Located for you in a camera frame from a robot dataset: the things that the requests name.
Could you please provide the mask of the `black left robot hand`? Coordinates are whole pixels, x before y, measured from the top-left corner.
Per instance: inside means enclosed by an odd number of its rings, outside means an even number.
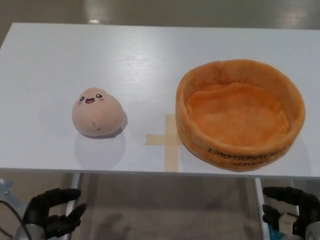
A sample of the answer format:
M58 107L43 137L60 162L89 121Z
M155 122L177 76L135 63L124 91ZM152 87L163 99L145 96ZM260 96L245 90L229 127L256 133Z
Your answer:
M23 215L23 223L36 225L44 230L46 239L62 237L72 233L81 224L81 217L87 209L82 203L69 215L49 215L50 208L77 200L81 190L76 188L55 188L33 197Z

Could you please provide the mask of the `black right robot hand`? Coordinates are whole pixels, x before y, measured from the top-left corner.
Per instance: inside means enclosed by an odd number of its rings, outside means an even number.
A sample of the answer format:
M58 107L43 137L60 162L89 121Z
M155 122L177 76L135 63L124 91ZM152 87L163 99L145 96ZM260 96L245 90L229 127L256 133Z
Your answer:
M268 186L262 192L268 198L298 207L299 215L295 216L296 221L292 226L292 233L296 236L304 239L307 226L320 220L320 200L311 193L289 186ZM279 231L279 219L283 214L267 204L262 205L262 210L262 220L273 230Z

